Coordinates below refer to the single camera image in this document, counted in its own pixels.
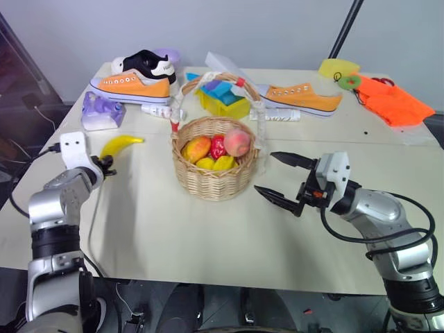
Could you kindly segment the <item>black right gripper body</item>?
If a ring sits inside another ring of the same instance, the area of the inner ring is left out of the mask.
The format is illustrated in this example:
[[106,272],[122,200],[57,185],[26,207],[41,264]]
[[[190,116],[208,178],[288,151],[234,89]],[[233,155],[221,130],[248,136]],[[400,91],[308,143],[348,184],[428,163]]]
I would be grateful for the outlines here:
[[296,200],[301,207],[309,205],[311,207],[327,208],[332,202],[335,189],[335,184],[330,181],[327,181],[324,188],[322,188],[316,178],[316,173],[310,172],[306,181],[301,184]]

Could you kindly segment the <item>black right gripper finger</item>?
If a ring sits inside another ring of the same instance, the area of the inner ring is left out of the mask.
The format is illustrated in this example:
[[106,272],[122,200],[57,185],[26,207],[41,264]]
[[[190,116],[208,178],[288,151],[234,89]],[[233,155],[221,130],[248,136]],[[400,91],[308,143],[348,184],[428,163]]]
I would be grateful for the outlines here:
[[282,151],[272,152],[271,156],[291,167],[301,167],[307,170],[314,169],[318,161],[317,159],[310,159],[296,153],[288,153]]
[[289,200],[284,196],[284,194],[281,194],[278,191],[265,188],[262,186],[255,185],[254,188],[256,191],[262,195],[266,200],[268,200],[270,203],[277,205],[278,207],[281,207],[282,209],[289,211],[296,217],[300,217],[302,215],[302,211],[305,206],[305,200],[302,199],[298,202]]

